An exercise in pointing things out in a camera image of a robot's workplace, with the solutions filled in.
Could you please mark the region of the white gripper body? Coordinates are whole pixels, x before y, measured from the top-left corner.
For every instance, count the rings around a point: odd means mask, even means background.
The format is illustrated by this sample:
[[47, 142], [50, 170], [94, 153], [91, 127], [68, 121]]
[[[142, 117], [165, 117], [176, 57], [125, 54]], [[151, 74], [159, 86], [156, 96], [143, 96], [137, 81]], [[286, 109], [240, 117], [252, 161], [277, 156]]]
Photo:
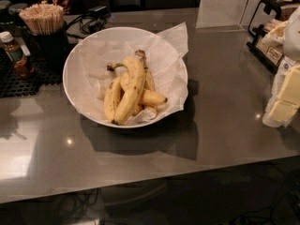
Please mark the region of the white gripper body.
[[295, 66], [300, 67], [300, 7], [290, 16], [288, 21], [280, 23], [271, 30], [262, 39], [262, 43], [265, 45], [281, 45], [284, 55], [273, 81], [271, 97], [265, 108], [262, 122], [271, 128], [286, 127], [293, 118], [287, 122], [278, 122], [271, 118], [270, 111], [277, 100], [277, 94], [284, 82], [286, 72]]

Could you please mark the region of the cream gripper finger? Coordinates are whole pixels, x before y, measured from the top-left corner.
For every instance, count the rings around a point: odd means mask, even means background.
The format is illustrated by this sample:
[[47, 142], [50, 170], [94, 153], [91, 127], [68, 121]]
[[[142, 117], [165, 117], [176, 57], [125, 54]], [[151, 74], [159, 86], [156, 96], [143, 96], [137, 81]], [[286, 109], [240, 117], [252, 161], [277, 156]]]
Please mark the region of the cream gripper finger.
[[278, 122], [287, 122], [300, 108], [300, 67], [292, 67], [286, 72], [284, 82], [277, 94], [270, 116]]

